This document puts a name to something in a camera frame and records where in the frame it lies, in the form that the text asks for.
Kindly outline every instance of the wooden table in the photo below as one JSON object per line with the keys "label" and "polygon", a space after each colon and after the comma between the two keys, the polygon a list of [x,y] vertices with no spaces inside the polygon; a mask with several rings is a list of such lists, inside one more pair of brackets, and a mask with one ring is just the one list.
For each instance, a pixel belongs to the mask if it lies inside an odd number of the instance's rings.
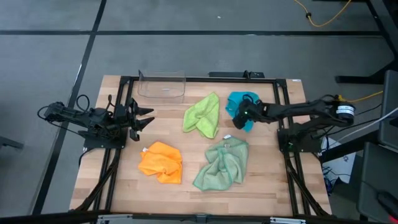
{"label": "wooden table", "polygon": [[[112,94],[113,99],[116,98],[119,80],[120,76],[104,76],[96,107],[106,106],[108,94]],[[119,163],[112,212],[263,216],[292,214],[284,160],[276,138],[278,123],[256,123],[250,133],[245,133],[234,127],[225,110],[231,91],[253,91],[262,101],[274,103],[272,85],[187,82],[185,97],[181,103],[170,104],[155,102],[138,95],[137,86],[138,82],[134,82],[132,96],[139,106],[155,109],[144,117],[155,116],[156,119],[140,133],[139,142],[127,139]],[[287,86],[290,103],[305,101],[300,80],[287,80]],[[220,98],[220,130],[216,137],[201,137],[197,130],[183,133],[185,110],[213,91]],[[309,117],[295,117],[294,120],[305,122]],[[249,143],[248,167],[244,182],[233,184],[226,191],[201,192],[192,182],[201,167],[207,164],[205,151],[227,134]],[[155,141],[164,142],[180,150],[183,158],[182,184],[160,184],[155,176],[145,176],[137,168],[141,161],[139,152]],[[83,157],[70,208],[79,206],[97,184],[103,155],[103,149],[96,149]],[[320,163],[310,153],[301,153],[301,158],[306,186],[323,209],[331,213]],[[297,186],[295,189],[301,205],[299,189]],[[100,208],[104,208],[106,193],[107,186],[103,191]]]}

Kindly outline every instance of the yellow cable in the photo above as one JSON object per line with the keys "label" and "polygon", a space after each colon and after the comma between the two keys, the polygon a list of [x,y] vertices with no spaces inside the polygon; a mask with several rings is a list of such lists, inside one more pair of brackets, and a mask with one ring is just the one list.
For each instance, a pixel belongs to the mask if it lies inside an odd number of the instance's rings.
{"label": "yellow cable", "polygon": [[381,94],[381,93],[383,93],[383,91],[380,91],[380,92],[377,92],[377,93],[373,93],[372,95],[365,96],[365,97],[362,97],[362,98],[357,99],[357,100],[346,100],[346,99],[344,99],[341,95],[339,95],[339,96],[338,96],[338,99],[339,99],[340,101],[346,101],[346,102],[348,102],[348,103],[356,103],[356,102],[359,102],[359,101],[362,101],[362,100],[369,99],[370,97],[377,96],[378,94]]}
{"label": "yellow cable", "polygon": [[[299,2],[298,0],[294,0],[294,1],[297,2],[299,5],[301,5],[301,7],[303,7],[305,13],[308,15],[309,12],[308,12],[307,8],[306,8],[301,2]],[[329,21],[327,21],[327,22],[324,23],[324,24],[321,24],[321,25],[315,24],[315,23],[312,21],[310,15],[308,15],[308,20],[309,20],[310,23],[311,23],[313,26],[315,26],[315,27],[323,27],[323,26],[325,26],[325,25],[331,23],[332,21],[334,21],[334,20],[347,8],[348,4],[349,4],[351,1],[352,1],[352,0],[348,0],[347,3],[345,4],[345,6],[340,10],[340,12],[338,12],[335,16],[333,16],[333,18],[331,18]]]}

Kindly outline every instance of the crumpled towel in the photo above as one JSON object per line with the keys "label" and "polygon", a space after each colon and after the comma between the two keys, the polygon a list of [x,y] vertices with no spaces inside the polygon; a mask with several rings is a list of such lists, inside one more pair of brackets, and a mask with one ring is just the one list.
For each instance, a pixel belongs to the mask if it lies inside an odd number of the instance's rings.
{"label": "crumpled towel", "polygon": [[180,151],[161,142],[155,142],[140,152],[138,169],[145,175],[156,174],[164,184],[181,184],[182,157]]}
{"label": "crumpled towel", "polygon": [[213,139],[218,132],[219,112],[220,99],[216,93],[210,93],[185,111],[183,132],[187,133],[197,128],[202,136]]}
{"label": "crumpled towel", "polygon": [[[259,99],[259,96],[257,94],[249,92],[249,91],[246,91],[246,92],[234,91],[234,92],[232,92],[228,97],[228,103],[225,107],[228,114],[231,115],[232,118],[234,118],[238,113],[239,104],[242,103],[242,101],[243,101],[243,95],[249,95],[253,99],[253,102],[256,102]],[[243,127],[244,131],[247,133],[250,132],[250,130],[253,128],[253,124],[254,124],[254,121],[247,121]]]}
{"label": "crumpled towel", "polygon": [[228,190],[233,182],[241,184],[248,163],[248,144],[230,137],[205,152],[209,162],[193,181],[200,190]]}

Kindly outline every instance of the light green towel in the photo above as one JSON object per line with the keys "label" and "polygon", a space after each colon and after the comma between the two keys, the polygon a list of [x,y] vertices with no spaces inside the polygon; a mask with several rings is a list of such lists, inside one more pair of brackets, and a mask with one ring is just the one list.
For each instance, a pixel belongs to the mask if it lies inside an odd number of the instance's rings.
{"label": "light green towel", "polygon": [[205,153],[209,162],[193,181],[200,190],[228,190],[233,182],[241,184],[248,163],[248,144],[234,137],[211,146]]}
{"label": "light green towel", "polygon": [[213,139],[218,131],[219,110],[220,100],[216,93],[211,93],[185,111],[183,132],[187,133],[197,128],[203,136]]}

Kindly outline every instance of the transparent plastic container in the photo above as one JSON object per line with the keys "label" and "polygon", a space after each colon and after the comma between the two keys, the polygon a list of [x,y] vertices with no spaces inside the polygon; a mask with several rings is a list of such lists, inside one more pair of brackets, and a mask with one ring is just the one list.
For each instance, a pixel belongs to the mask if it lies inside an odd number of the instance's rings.
{"label": "transparent plastic container", "polygon": [[138,94],[148,98],[180,98],[185,93],[185,72],[141,72]]}

